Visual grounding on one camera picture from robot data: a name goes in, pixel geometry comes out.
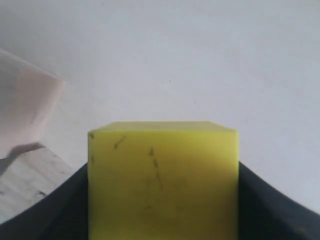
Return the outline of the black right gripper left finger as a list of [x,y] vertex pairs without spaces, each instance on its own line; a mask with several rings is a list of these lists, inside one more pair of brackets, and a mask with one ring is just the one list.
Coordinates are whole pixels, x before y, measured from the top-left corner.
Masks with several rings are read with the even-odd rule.
[[88,166],[38,203],[0,225],[2,240],[87,240]]

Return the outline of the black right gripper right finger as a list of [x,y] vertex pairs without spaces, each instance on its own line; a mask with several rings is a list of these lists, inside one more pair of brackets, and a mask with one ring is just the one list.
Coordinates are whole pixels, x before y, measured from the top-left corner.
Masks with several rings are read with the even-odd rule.
[[320,216],[239,164],[240,240],[319,240]]

